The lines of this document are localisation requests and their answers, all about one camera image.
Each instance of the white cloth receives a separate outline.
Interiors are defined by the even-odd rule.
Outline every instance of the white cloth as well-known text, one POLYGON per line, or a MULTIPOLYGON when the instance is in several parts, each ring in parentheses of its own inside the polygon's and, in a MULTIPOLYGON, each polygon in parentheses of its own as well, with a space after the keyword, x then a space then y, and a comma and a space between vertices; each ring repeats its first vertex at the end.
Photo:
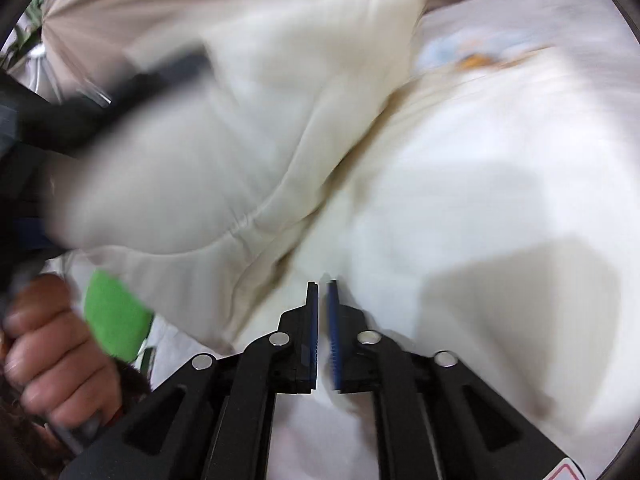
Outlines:
MULTIPOLYGON (((481 25, 557 46, 397 92, 236 347, 307 280, 337 278, 407 349, 457 352, 595 479, 640 415, 638 45, 609 0, 471 0, 423 25, 427 41, 481 25)), ((276 404, 272 480, 376 477, 370 404, 332 393, 321 330, 318 390, 276 404)), ((177 367, 191 343, 170 336, 177 367)))
POLYGON ((323 186, 410 73, 425 0, 228 0, 147 38, 213 72, 54 173, 50 229, 140 300, 226 348, 323 186))

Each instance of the warning label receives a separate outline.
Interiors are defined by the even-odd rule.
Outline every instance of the warning label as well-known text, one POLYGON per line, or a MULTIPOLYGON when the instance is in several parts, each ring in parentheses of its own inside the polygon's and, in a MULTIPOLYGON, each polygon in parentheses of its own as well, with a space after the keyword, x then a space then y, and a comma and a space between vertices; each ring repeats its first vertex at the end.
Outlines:
POLYGON ((584 476, 570 458, 565 458, 543 480, 584 480, 584 476))

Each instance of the plant leaf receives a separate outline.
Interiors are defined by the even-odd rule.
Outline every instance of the plant leaf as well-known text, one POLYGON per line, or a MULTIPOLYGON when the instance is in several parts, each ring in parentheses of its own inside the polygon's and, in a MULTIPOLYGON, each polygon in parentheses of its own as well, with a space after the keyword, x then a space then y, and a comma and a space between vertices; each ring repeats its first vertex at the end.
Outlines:
POLYGON ((27 37, 27 39, 24 41, 20 49, 18 49, 18 52, 17 52, 18 59, 21 59, 24 56, 26 56, 33 47, 35 47, 37 44, 40 43, 41 40, 42 40, 42 29, 37 28, 27 37))
POLYGON ((15 32, 15 41, 18 44, 18 48, 22 46, 22 44, 27 41, 27 35, 22 30, 22 27, 17 23, 14 25, 15 32))
POLYGON ((33 28, 38 28, 42 25, 42 6, 44 0, 32 0, 29 6, 25 9, 24 13, 33 25, 33 28))

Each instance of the human hand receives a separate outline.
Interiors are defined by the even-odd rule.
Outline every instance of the human hand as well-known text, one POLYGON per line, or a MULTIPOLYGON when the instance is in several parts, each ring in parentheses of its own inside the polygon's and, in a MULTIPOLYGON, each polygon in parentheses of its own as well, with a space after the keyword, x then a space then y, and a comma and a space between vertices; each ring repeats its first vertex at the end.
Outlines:
POLYGON ((17 295, 3 328, 15 340, 5 377, 24 388, 20 401, 27 412, 76 428, 96 412, 107 423, 120 409, 116 366, 71 310, 70 290, 61 278, 43 274, 33 280, 17 295))

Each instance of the white blanket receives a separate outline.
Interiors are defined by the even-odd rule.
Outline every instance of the white blanket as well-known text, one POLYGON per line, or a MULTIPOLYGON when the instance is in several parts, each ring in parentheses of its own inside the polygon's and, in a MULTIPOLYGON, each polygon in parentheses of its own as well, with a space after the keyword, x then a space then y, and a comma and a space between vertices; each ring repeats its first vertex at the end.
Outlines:
MULTIPOLYGON (((423 25, 426 41, 536 28, 548 47, 513 66, 429 70, 396 92, 233 343, 274 330, 307 280, 337 278, 382 332, 455 351, 597 478, 640 415, 640 194, 616 107, 638 95, 625 78, 638 46, 608 0, 473 0, 423 25), (617 41, 590 36, 592 18, 617 41), (609 66, 596 74, 607 86, 589 56, 609 66)), ((155 381, 197 351, 172 327, 153 338, 155 381)), ((377 475, 369 401, 332 393, 327 352, 321 337, 318 391, 276 404, 273 480, 377 475)))

